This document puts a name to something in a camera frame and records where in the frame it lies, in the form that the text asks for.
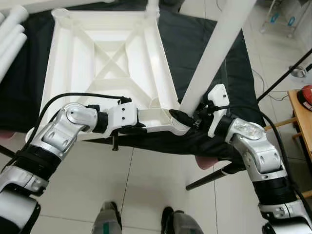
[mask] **black fabric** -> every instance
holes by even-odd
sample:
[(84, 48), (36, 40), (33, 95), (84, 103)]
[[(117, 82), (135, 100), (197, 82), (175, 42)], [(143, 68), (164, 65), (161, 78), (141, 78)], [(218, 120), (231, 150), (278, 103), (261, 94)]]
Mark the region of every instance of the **black fabric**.
[[(143, 10), (145, 4), (144, 0), (120, 0), (69, 9)], [(33, 127), (39, 113), (54, 21), (50, 11), (46, 11), (32, 14), (24, 26), (27, 43), (0, 85), (0, 129), (20, 132), (27, 132)], [(164, 10), (160, 12), (159, 31), (179, 100), (184, 96), (214, 27), (215, 22), (212, 20)], [(213, 80), (213, 84), (221, 82), (226, 85), (232, 105), (244, 104), (257, 108), (254, 79), (242, 32)], [(233, 109), (232, 114), (263, 125), (261, 116), (251, 110)], [(111, 141), (97, 140), (103, 143)], [(169, 132), (121, 136), (119, 143), (166, 153), (214, 156), (241, 162), (238, 152), (221, 138), (211, 139), (205, 133), (194, 130), (184, 136), (175, 136)]]

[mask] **white pipe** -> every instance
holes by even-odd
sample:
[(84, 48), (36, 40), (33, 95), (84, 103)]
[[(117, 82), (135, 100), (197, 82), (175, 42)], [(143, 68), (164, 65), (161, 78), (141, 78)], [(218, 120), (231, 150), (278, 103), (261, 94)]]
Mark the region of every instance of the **white pipe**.
[(17, 5), (10, 10), (10, 14), (0, 25), (0, 42), (4, 40), (7, 34), (17, 25), (28, 18), (27, 10)]
[(148, 0), (145, 9), (145, 16), (147, 18), (159, 18), (159, 0)]
[(256, 0), (228, 0), (202, 55), (180, 110), (192, 116)]
[(5, 17), (4, 15), (0, 12), (0, 24), (4, 21)]
[(22, 32), (24, 32), (24, 27), (20, 24), (16, 25), (14, 29), (9, 33), (9, 35), (4, 38), (3, 42), (0, 43), (0, 57), (7, 50), (7, 48), (11, 45), (12, 41)]
[(0, 83), (3, 80), (5, 74), (9, 70), (15, 57), (18, 55), (20, 49), (27, 40), (27, 36), (24, 33), (19, 33), (18, 36), (12, 41), (11, 45), (7, 48), (5, 53), (0, 58)]

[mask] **white plastic tray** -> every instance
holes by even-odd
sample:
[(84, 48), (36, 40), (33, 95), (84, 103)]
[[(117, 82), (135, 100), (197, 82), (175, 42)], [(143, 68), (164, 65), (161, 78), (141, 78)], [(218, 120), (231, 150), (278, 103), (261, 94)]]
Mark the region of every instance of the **white plastic tray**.
[[(52, 11), (56, 21), (41, 109), (66, 92), (89, 92), (131, 97), (148, 132), (172, 131), (169, 109), (179, 109), (156, 19), (144, 12)], [(116, 100), (64, 97), (48, 109), (41, 125), (68, 102), (99, 104)], [(102, 137), (82, 134), (79, 140)]]

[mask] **shoe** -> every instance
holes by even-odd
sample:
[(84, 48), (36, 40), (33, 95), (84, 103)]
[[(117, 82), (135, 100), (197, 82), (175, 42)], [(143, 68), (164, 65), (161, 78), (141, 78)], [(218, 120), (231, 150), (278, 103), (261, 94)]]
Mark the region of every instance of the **shoe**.
[(168, 226), (170, 225), (170, 220), (172, 221), (172, 214), (174, 213), (174, 210), (172, 207), (167, 206), (161, 216), (161, 234), (165, 234), (166, 229), (168, 229)]
[(113, 201), (105, 201), (102, 208), (101, 208), (101, 211), (103, 211), (103, 210), (114, 210), (115, 214), (116, 214), (117, 222), (118, 222), (120, 228), (122, 229), (121, 217), (120, 217), (120, 213), (118, 211), (117, 204)]

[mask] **pant leg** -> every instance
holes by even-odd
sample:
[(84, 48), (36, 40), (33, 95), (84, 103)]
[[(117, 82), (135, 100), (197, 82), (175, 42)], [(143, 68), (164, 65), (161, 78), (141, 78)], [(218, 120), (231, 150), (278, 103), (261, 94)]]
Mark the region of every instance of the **pant leg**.
[(174, 213), (173, 228), (175, 234), (204, 234), (195, 219), (179, 212)]
[(92, 234), (121, 234), (121, 227), (113, 207), (105, 205), (97, 215)]

